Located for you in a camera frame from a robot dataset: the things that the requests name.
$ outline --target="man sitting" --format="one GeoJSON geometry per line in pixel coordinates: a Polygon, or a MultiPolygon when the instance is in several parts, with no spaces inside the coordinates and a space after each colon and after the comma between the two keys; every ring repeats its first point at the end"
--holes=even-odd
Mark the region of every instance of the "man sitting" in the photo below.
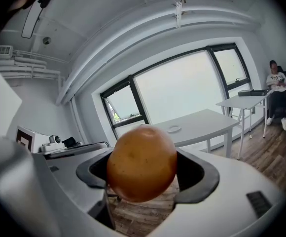
{"type": "Polygon", "coordinates": [[[267,125],[270,125],[275,116],[275,110],[278,106],[285,106],[285,115],[281,119],[282,127],[286,131],[286,76],[278,72],[277,63],[270,61],[271,74],[267,77],[267,86],[273,91],[270,96],[269,118],[267,125]]]}

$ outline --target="white t-shirt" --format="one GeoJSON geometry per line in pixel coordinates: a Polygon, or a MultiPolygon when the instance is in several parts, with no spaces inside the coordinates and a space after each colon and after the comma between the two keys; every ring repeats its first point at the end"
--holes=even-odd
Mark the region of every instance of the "white t-shirt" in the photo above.
{"type": "Polygon", "coordinates": [[[280,91],[280,92],[283,92],[286,90],[286,86],[283,86],[283,85],[278,85],[279,82],[284,82],[286,83],[286,76],[281,73],[281,72],[278,72],[276,75],[274,74],[270,74],[268,77],[267,77],[267,86],[270,86],[270,88],[272,89],[272,91],[280,91]]]}

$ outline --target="small white box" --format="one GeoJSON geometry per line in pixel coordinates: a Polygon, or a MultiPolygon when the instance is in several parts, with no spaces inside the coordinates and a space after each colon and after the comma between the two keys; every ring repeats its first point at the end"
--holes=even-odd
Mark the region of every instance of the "small white box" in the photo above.
{"type": "Polygon", "coordinates": [[[50,143],[50,136],[17,126],[16,142],[25,146],[31,153],[39,153],[43,144],[50,143]]]}

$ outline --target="window frame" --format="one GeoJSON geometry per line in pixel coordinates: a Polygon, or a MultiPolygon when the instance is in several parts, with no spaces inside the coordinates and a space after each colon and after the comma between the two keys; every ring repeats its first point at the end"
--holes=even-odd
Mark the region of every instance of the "window frame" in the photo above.
{"type": "Polygon", "coordinates": [[[237,88],[239,86],[242,86],[242,85],[244,85],[246,83],[249,83],[250,88],[251,88],[251,80],[250,80],[250,75],[249,75],[247,66],[245,64],[245,61],[244,61],[244,59],[242,57],[241,52],[239,51],[239,49],[238,49],[238,47],[237,47],[237,45],[235,43],[213,45],[213,46],[208,46],[208,47],[212,51],[211,55],[214,56],[213,59],[214,59],[215,64],[218,66],[219,73],[221,74],[221,76],[223,75],[223,79],[222,79],[222,80],[224,80],[223,81],[223,85],[224,85],[224,88],[227,89],[227,91],[229,91],[231,89],[235,89],[235,88],[237,88]],[[214,52],[226,51],[226,50],[234,50],[236,52],[236,54],[237,54],[237,56],[238,56],[238,58],[239,58],[239,60],[240,60],[240,62],[242,64],[242,67],[244,69],[244,73],[245,73],[245,76],[246,76],[245,79],[236,81],[234,83],[231,83],[230,85],[227,85],[225,77],[224,77],[224,74],[223,74],[223,70],[222,70],[221,66],[219,65],[218,60],[217,60],[217,58],[216,58],[216,56],[214,54],[214,52]]]}
{"type": "Polygon", "coordinates": [[[109,123],[110,123],[110,126],[113,130],[113,133],[116,137],[116,139],[119,138],[117,132],[116,132],[116,128],[118,127],[121,127],[121,126],[124,126],[124,125],[128,125],[128,124],[132,124],[132,123],[135,123],[135,122],[138,122],[138,121],[141,121],[141,120],[144,120],[146,124],[149,124],[148,122],[148,119],[147,119],[147,115],[146,115],[146,112],[145,112],[145,109],[143,107],[143,102],[141,101],[140,99],[140,96],[139,96],[139,92],[138,92],[138,89],[136,87],[136,84],[134,82],[134,77],[135,76],[138,76],[148,70],[151,70],[163,63],[167,63],[167,62],[170,62],[172,60],[175,60],[177,58],[181,58],[182,56],[186,56],[186,55],[189,55],[189,54],[192,54],[192,53],[195,53],[195,52],[199,52],[199,51],[207,51],[209,56],[211,57],[211,60],[213,61],[213,64],[215,65],[215,71],[217,72],[217,75],[219,76],[219,79],[220,79],[220,83],[221,83],[221,89],[223,90],[223,95],[224,95],[224,98],[225,99],[228,99],[230,98],[229,97],[229,93],[228,91],[231,90],[231,89],[235,89],[239,86],[242,86],[246,83],[249,84],[249,87],[250,89],[252,89],[252,86],[251,86],[251,80],[250,80],[250,75],[249,75],[249,72],[248,72],[248,69],[246,67],[246,64],[244,62],[244,59],[237,47],[237,45],[235,43],[227,43],[227,44],[219,44],[219,45],[208,45],[206,47],[202,47],[202,48],[198,48],[198,49],[194,49],[194,50],[191,50],[191,51],[187,51],[187,52],[184,52],[184,53],[180,53],[180,54],[177,54],[177,55],[174,55],[172,57],[169,57],[167,59],[164,59],[162,61],[159,61],[157,63],[154,63],[144,69],[141,69],[140,71],[137,71],[136,73],[132,74],[132,75],[129,75],[127,76],[125,79],[123,79],[122,81],[116,83],[115,85],[113,85],[112,87],[110,87],[109,89],[107,89],[106,91],[104,91],[103,93],[100,94],[100,97],[101,97],[101,100],[102,100],[102,103],[103,103],[103,106],[104,106],[104,109],[105,109],[105,112],[106,112],[106,115],[107,115],[107,118],[109,120],[109,123]],[[243,79],[243,80],[240,80],[240,81],[237,81],[237,82],[234,82],[230,85],[227,85],[226,83],[226,80],[225,80],[225,77],[224,77],[224,74],[223,74],[223,70],[214,54],[214,52],[217,52],[217,51],[225,51],[225,50],[235,50],[236,54],[238,55],[238,58],[243,66],[243,69],[244,69],[244,72],[245,72],[245,75],[246,75],[246,78],[243,79]],[[131,118],[131,119],[127,119],[125,121],[121,121],[117,124],[113,124],[113,121],[111,120],[111,115],[109,114],[109,110],[108,110],[108,107],[107,107],[107,104],[105,103],[105,99],[109,96],[111,96],[112,94],[114,94],[115,92],[127,87],[127,86],[130,86],[130,89],[131,89],[131,92],[133,94],[133,97],[134,97],[134,100],[137,104],[137,107],[138,107],[138,110],[140,112],[140,115],[139,117],[135,117],[135,118],[131,118]]]}
{"type": "Polygon", "coordinates": [[[144,120],[145,124],[149,124],[148,120],[147,120],[147,116],[146,116],[145,110],[144,110],[142,102],[140,100],[139,93],[138,93],[138,90],[137,90],[137,88],[135,86],[135,83],[134,83],[132,75],[129,75],[124,80],[118,82],[114,86],[110,87],[109,89],[107,89],[106,91],[101,93],[100,94],[100,98],[102,100],[105,113],[107,115],[107,118],[109,120],[110,126],[111,126],[111,128],[113,130],[113,133],[114,133],[116,139],[118,139],[118,137],[119,137],[117,132],[116,132],[116,130],[115,130],[118,127],[121,127],[121,126],[124,126],[124,125],[127,125],[127,124],[132,124],[132,123],[135,123],[135,122],[138,122],[138,121],[141,121],[141,120],[144,120]],[[119,90],[121,90],[121,89],[123,89],[123,88],[125,88],[127,86],[130,86],[130,90],[131,90],[131,92],[133,94],[134,100],[135,100],[135,102],[137,104],[137,107],[138,107],[138,110],[139,110],[139,113],[140,113],[141,116],[130,118],[130,119],[127,119],[125,121],[121,121],[119,123],[114,124],[113,121],[112,121],[112,117],[110,115],[110,112],[108,110],[108,106],[106,104],[106,101],[108,101],[107,98],[109,96],[111,96],[112,94],[116,93],[117,91],[119,91],[119,90]]]}

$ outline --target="white table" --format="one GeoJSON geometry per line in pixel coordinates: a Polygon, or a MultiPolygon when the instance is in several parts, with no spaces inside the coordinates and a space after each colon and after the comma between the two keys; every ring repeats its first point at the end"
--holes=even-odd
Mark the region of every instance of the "white table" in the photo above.
{"type": "Polygon", "coordinates": [[[250,130],[251,130],[251,110],[254,107],[261,107],[265,109],[265,127],[263,131],[263,137],[266,135],[266,127],[267,127],[267,110],[268,110],[268,104],[267,104],[267,97],[271,94],[271,92],[268,92],[265,96],[250,96],[250,97],[231,97],[229,99],[226,99],[220,103],[217,103],[216,105],[220,105],[222,107],[222,111],[227,116],[232,116],[233,108],[238,108],[240,110],[240,114],[238,116],[238,121],[240,121],[242,117],[242,124],[239,126],[242,129],[241,134],[241,144],[240,149],[237,155],[237,160],[240,159],[240,155],[242,153],[242,147],[243,147],[243,139],[244,139],[244,130],[245,130],[245,113],[244,110],[250,111],[250,130]]]}
{"type": "Polygon", "coordinates": [[[169,133],[176,147],[183,147],[201,141],[207,141],[207,152],[211,152],[210,139],[224,134],[224,148],[226,157],[230,157],[232,149],[233,127],[239,121],[223,114],[205,109],[180,118],[155,124],[154,126],[168,131],[173,126],[181,129],[169,133]]]}

